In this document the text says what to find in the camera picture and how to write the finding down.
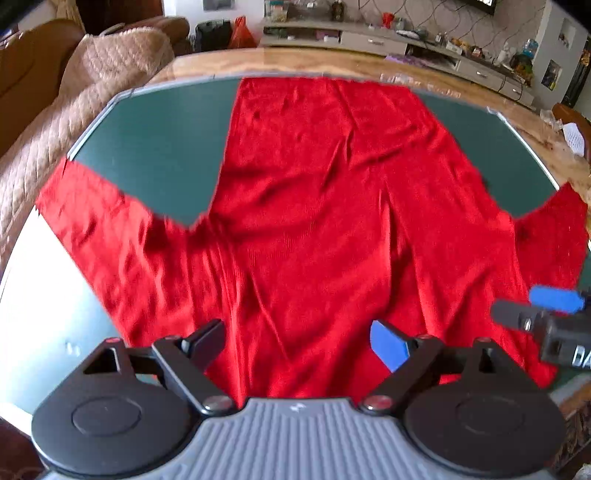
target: television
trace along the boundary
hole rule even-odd
[[[464,3],[468,5],[472,5],[473,7],[479,8],[480,10],[485,11],[489,15],[493,15],[495,13],[496,2],[497,0],[463,0]]]

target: green table surface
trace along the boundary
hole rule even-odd
[[[238,83],[237,78],[210,79],[136,90],[114,103],[73,159],[153,211],[190,225],[212,198]],[[501,208],[521,216],[556,191],[499,116],[453,99],[419,95],[480,170]],[[588,257],[580,286],[589,285]],[[0,285],[0,332],[0,384],[6,387],[0,406],[27,413],[104,337],[117,335],[35,212]]]

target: gray gripper base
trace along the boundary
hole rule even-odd
[[[253,398],[239,413],[209,419],[175,458],[137,480],[451,480],[409,443],[398,422],[355,410],[346,399]],[[547,471],[519,480],[552,480]],[[49,472],[44,480],[66,480]]]

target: white wall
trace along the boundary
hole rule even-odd
[[[570,44],[570,48],[566,48],[558,39],[565,18],[575,27],[574,38]],[[574,71],[579,64],[581,53],[587,41],[587,35],[587,30],[579,22],[557,4],[551,0],[547,0],[544,15],[540,23],[540,30],[536,36],[536,40],[540,46],[534,59],[534,81],[532,83],[532,88],[539,98],[540,106],[543,108],[551,109],[554,104],[560,103],[564,98],[564,94],[573,78]],[[562,67],[562,73],[558,78],[554,90],[550,90],[541,84],[550,60],[554,60]]]
[[[357,10],[357,0],[344,2],[347,11]],[[397,16],[405,17],[414,26],[422,24],[433,34],[447,32],[449,37],[478,45],[497,58],[506,41],[521,49],[528,38],[535,37],[545,3],[546,0],[499,0],[495,14],[486,15],[462,0],[362,0],[361,13],[374,17],[376,7],[382,12],[397,12]]]
[[[56,8],[53,6],[50,0],[45,0],[18,23],[18,29],[30,30],[35,28],[37,25],[41,25],[42,23],[49,22],[49,20],[53,20],[55,17]]]
[[[234,20],[241,15],[246,16],[246,26],[253,35],[262,33],[262,18],[265,14],[264,0],[234,0],[234,9],[204,12],[203,0],[164,0],[164,15],[186,17],[194,33],[198,23],[208,20]]]
[[[591,120],[591,75],[587,77],[574,109]]]

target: white cabinet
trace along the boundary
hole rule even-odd
[[[532,103],[534,103],[534,94],[531,93],[529,89],[523,88],[523,93],[521,94],[521,99],[519,99],[519,103],[526,107],[530,107]]]
[[[478,83],[484,87],[490,88],[491,90],[499,91],[505,76],[494,70],[487,69],[475,61],[460,60],[457,64],[456,71],[463,76],[468,77],[475,83]]]
[[[499,93],[505,95],[511,100],[519,100],[521,98],[522,88],[522,84],[518,82],[512,82],[511,80],[507,79],[503,85],[503,88],[499,90]]]
[[[389,38],[374,37],[372,35],[363,35],[359,33],[344,31],[340,37],[340,45],[351,50],[366,51],[377,55],[406,53],[407,44]]]

